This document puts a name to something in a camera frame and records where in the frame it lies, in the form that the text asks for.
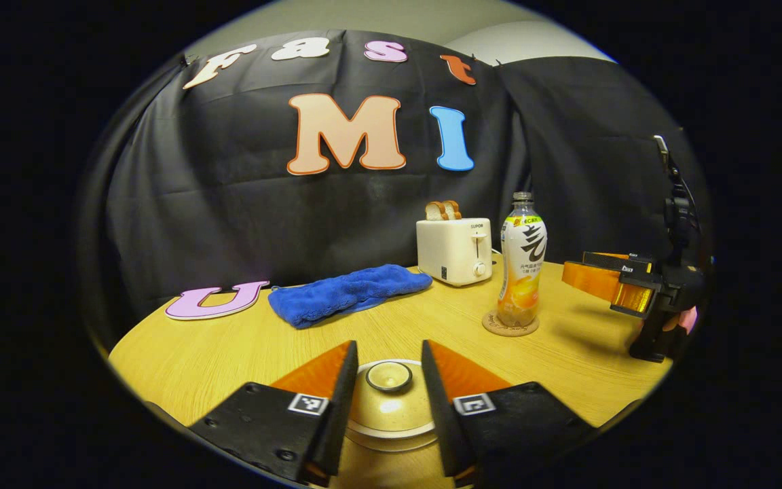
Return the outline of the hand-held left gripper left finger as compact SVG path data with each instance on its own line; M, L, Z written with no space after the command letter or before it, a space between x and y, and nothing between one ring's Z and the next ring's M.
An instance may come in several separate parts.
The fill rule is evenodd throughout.
M358 367L357 343L344 342L270 386L243 384L189 429L278 477L328 486L338 473Z

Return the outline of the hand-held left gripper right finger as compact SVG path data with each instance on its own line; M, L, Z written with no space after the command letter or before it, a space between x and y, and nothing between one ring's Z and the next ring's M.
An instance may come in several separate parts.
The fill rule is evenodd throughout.
M422 371L456 487L534 487L539 470L598 434L537 382L512 386L438 342L423 342Z

